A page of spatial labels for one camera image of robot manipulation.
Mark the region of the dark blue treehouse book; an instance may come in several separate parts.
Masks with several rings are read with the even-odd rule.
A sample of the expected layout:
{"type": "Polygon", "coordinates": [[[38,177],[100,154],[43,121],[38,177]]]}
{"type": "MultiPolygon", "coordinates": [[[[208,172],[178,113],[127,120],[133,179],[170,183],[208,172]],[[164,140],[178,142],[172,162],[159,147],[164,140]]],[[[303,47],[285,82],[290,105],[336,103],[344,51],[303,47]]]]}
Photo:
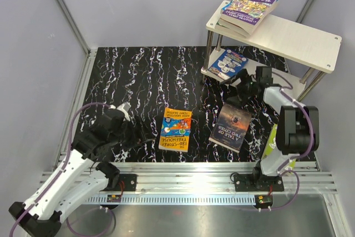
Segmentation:
{"type": "Polygon", "coordinates": [[[243,55],[231,50],[224,50],[208,71],[222,80],[230,79],[235,76],[247,63],[249,59],[243,55]]]}

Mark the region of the yellow 39-storey treehouse book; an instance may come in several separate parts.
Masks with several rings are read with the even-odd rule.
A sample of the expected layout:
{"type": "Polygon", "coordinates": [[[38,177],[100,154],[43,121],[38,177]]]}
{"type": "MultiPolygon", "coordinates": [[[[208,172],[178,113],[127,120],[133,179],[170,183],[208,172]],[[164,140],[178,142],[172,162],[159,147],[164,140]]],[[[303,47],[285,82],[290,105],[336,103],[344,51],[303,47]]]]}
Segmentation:
{"type": "Polygon", "coordinates": [[[160,132],[159,149],[188,152],[192,111],[166,107],[160,132]]]}

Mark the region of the dark tale of two cities book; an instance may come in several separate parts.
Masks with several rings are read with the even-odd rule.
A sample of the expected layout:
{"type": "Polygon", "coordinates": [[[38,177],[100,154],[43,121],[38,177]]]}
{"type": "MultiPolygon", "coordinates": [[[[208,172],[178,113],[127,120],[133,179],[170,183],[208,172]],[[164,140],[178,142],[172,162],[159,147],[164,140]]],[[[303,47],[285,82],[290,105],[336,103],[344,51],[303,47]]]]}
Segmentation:
{"type": "Polygon", "coordinates": [[[239,153],[251,122],[252,114],[231,104],[224,104],[209,141],[239,153]]]}

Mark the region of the orange 78-storey treehouse book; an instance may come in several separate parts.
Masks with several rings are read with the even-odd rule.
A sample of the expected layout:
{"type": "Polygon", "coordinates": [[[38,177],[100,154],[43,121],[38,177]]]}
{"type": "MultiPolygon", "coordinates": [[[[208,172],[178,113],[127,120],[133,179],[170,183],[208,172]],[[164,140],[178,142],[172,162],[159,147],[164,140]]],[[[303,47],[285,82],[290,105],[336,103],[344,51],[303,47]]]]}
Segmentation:
{"type": "Polygon", "coordinates": [[[221,18],[217,21],[215,28],[219,29],[219,30],[225,30],[228,32],[235,32],[235,33],[238,33],[244,37],[250,36],[250,34],[248,32],[246,32],[244,29],[242,29],[241,27],[239,27],[235,24],[232,24],[230,22],[227,22],[221,18]]]}

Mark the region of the purple treehouse book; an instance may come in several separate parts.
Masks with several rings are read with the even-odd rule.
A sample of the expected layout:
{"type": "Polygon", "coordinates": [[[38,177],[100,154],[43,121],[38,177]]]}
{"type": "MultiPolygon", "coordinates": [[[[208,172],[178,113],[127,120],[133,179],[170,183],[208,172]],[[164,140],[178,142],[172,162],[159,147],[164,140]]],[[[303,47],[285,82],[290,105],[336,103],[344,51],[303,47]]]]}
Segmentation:
{"type": "Polygon", "coordinates": [[[278,0],[231,0],[220,11],[218,25],[250,36],[278,5],[278,0]]]}

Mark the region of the lime green treehouse book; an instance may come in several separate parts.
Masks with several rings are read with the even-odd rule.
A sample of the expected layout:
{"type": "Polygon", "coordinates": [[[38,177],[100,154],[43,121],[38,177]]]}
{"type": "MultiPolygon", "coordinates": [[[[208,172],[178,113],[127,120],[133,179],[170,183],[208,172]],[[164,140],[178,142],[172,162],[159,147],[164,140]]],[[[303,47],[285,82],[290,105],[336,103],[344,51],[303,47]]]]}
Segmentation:
{"type": "MultiPolygon", "coordinates": [[[[270,132],[268,141],[266,143],[266,146],[264,148],[264,151],[263,151],[261,159],[264,159],[267,156],[269,156],[272,153],[272,151],[275,148],[277,148],[277,145],[276,145],[276,133],[277,133],[277,124],[274,124],[272,129],[271,129],[271,132],[270,132]]],[[[295,167],[295,164],[296,164],[296,162],[295,162],[295,160],[293,160],[292,162],[289,163],[289,165],[284,167],[284,170],[293,170],[294,167],[295,167]]]]}

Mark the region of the green 104-storey treehouse book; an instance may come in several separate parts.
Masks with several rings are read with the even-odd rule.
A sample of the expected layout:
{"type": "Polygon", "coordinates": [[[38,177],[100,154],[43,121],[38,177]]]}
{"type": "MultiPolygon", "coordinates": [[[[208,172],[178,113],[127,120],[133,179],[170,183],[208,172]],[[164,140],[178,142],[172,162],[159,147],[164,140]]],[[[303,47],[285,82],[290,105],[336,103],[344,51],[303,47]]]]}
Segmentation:
{"type": "Polygon", "coordinates": [[[249,0],[231,0],[223,3],[220,8],[220,18],[217,21],[216,29],[237,33],[244,37],[251,35],[253,24],[250,22],[249,0]]]}

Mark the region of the blue 26-storey treehouse book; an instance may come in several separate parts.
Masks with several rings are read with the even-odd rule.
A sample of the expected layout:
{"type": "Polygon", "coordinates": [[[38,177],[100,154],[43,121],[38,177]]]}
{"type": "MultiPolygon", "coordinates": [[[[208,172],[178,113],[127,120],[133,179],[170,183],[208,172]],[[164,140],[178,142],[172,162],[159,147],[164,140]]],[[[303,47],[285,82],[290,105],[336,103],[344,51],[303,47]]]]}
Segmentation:
{"type": "Polygon", "coordinates": [[[227,15],[227,16],[233,16],[236,15],[238,12],[238,0],[231,0],[229,2],[226,2],[224,7],[222,7],[220,13],[227,15]]]}

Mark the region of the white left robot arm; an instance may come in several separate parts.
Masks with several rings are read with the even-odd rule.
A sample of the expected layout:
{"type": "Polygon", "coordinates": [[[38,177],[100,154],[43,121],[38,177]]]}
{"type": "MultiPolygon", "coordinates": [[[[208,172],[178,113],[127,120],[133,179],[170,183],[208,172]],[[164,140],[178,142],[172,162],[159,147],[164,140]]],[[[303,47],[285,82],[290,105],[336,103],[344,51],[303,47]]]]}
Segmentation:
{"type": "Polygon", "coordinates": [[[70,214],[100,191],[134,191],[135,174],[121,175],[110,162],[111,150],[127,150],[148,142],[144,128],[128,114],[130,104],[108,106],[93,125],[69,138],[63,161],[47,181],[26,201],[14,202],[9,213],[15,226],[30,236],[55,236],[70,214]]]}

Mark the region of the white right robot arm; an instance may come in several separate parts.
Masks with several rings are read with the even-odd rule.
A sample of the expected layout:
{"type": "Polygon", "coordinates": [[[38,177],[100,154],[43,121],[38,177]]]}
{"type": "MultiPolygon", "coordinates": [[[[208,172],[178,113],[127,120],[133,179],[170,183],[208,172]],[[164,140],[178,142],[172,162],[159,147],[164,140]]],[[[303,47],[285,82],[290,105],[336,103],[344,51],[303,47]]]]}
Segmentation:
{"type": "Polygon", "coordinates": [[[258,66],[254,75],[246,69],[225,80],[237,85],[240,96],[230,97],[227,103],[241,105],[256,96],[278,113],[276,148],[270,155],[259,160],[250,174],[232,173],[231,180],[236,192],[283,191],[282,176],[290,172],[288,165],[306,157],[319,147],[319,113],[314,106],[307,106],[287,94],[293,88],[273,81],[276,72],[271,67],[258,66]]]}

